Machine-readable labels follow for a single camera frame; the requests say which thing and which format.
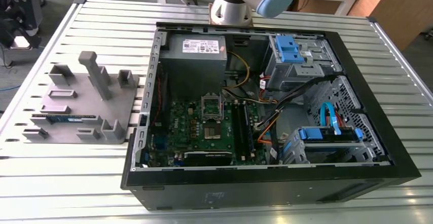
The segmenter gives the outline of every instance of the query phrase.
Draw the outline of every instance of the blue cable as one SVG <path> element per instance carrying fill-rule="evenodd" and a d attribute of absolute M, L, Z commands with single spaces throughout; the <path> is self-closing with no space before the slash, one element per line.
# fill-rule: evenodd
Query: blue cable
<path fill-rule="evenodd" d="M 322 106 L 319 107 L 319 125 L 321 126 L 328 126 L 326 125 L 326 116 L 325 116 L 326 107 L 328 107 L 328 109 L 330 111 L 332 126 L 334 128 L 336 135 L 341 135 L 341 130 L 338 128 L 338 120 L 337 120 L 337 115 L 336 115 L 336 111 L 334 111 L 334 106 L 328 101 L 323 102 Z"/>
<path fill-rule="evenodd" d="M 19 85 L 19 86 L 15 86 L 15 87 L 11 87 L 11 88 L 4 88 L 4 89 L 0 89 L 0 91 L 9 91 L 9 90 L 13 90 L 13 89 L 16 89 L 16 88 L 19 88 L 21 85 Z"/>

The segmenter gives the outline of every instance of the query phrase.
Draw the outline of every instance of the yellow wire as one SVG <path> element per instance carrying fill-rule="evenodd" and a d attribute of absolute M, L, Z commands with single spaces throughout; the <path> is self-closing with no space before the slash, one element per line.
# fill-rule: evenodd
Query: yellow wire
<path fill-rule="evenodd" d="M 223 87 L 225 89 L 233 89 L 233 88 L 237 88 L 237 87 L 242 86 L 249 81 L 249 78 L 250 78 L 250 66 L 249 66 L 247 62 L 245 61 L 245 59 L 238 54 L 235 54 L 234 52 L 230 52 L 230 51 L 227 51 L 227 53 L 231 53 L 242 61 L 242 63 L 245 64 L 245 67 L 246 67 L 245 80 L 239 84 L 237 84 L 234 86 Z"/>

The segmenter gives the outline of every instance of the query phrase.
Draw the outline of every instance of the circuit board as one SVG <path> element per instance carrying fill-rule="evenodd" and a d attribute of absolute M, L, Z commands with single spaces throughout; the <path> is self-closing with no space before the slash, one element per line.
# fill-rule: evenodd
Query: circuit board
<path fill-rule="evenodd" d="M 254 148 L 247 158 L 237 157 L 237 145 L 233 127 L 233 106 L 234 103 L 225 102 L 221 105 L 205 103 L 203 111 L 217 114 L 223 113 L 223 120 L 202 120 L 201 101 L 174 101 L 170 111 L 170 126 L 167 135 L 154 135 L 151 158 L 152 165 L 160 167 L 183 166 L 178 161 L 179 154 L 185 152 L 227 152 L 233 154 L 230 165 L 258 165 L 265 164 L 265 149 Z M 254 103 L 246 104 L 250 125 L 258 122 L 258 109 Z"/>

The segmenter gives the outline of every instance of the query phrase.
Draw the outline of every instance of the power supply label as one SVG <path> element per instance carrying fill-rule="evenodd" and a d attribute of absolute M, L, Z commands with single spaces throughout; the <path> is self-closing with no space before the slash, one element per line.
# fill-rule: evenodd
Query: power supply label
<path fill-rule="evenodd" d="M 219 53 L 218 41 L 213 40 L 185 40 L 182 45 L 183 53 Z"/>

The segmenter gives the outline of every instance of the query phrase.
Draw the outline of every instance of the motherboard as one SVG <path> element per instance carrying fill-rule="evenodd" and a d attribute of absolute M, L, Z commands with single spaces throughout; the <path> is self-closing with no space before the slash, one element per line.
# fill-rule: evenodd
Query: motherboard
<path fill-rule="evenodd" d="M 253 138 L 255 103 L 206 97 L 172 101 L 168 134 L 154 134 L 150 165 L 182 167 L 265 164 L 265 147 Z"/>

